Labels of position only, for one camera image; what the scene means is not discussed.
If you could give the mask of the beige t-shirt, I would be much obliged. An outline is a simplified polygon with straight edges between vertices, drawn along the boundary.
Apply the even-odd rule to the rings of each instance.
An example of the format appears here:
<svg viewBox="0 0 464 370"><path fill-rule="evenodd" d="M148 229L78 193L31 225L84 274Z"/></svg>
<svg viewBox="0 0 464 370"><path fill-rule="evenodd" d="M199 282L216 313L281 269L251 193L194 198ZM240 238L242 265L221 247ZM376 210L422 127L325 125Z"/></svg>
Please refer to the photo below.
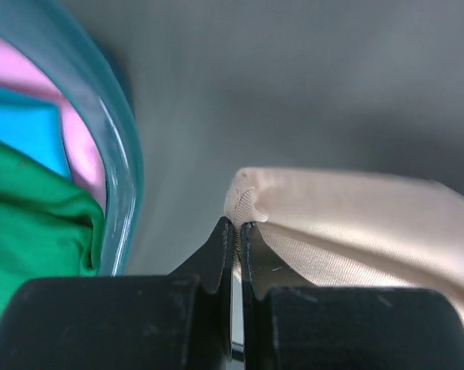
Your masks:
<svg viewBox="0 0 464 370"><path fill-rule="evenodd" d="M464 196L439 183L248 167L224 211L313 284L432 288L464 319Z"/></svg>

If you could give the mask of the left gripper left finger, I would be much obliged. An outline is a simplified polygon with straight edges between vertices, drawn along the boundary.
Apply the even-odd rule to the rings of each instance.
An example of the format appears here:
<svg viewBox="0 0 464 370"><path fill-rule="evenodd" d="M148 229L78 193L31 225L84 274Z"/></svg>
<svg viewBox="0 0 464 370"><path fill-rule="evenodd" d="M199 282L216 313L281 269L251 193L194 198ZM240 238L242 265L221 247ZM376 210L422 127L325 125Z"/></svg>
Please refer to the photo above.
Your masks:
<svg viewBox="0 0 464 370"><path fill-rule="evenodd" d="M42 278L0 318L0 369L223 369L234 229L160 276Z"/></svg>

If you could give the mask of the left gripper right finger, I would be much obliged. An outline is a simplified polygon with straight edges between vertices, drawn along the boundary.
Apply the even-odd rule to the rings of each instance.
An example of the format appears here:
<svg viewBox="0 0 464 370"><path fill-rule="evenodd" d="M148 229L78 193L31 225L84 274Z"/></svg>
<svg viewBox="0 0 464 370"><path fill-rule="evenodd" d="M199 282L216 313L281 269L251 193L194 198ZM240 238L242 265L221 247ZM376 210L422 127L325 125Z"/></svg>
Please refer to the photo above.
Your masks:
<svg viewBox="0 0 464 370"><path fill-rule="evenodd" d="M464 327L422 288L321 288L240 232L247 369L464 369Z"/></svg>

